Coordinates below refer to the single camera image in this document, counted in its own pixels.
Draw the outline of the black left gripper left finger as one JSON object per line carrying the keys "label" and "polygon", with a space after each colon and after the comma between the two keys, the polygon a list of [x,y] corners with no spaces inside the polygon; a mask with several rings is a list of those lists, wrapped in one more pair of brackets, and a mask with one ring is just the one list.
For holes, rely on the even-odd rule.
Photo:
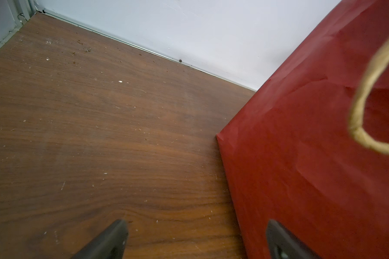
{"label": "black left gripper left finger", "polygon": [[116,220],[71,258],[122,259],[128,235],[127,222]]}

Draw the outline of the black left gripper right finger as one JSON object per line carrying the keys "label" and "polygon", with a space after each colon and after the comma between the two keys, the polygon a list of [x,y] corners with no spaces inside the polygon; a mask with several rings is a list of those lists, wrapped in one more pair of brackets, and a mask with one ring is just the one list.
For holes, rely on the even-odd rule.
{"label": "black left gripper right finger", "polygon": [[272,259],[320,259],[298,237],[274,219],[266,227],[266,240]]}

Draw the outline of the red paper bag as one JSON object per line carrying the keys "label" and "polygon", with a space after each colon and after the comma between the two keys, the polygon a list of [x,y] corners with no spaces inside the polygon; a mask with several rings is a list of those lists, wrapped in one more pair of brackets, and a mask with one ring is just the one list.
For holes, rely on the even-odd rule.
{"label": "red paper bag", "polygon": [[341,1],[217,134],[250,259],[276,220],[322,259],[389,259],[389,156],[348,134],[389,1]]}

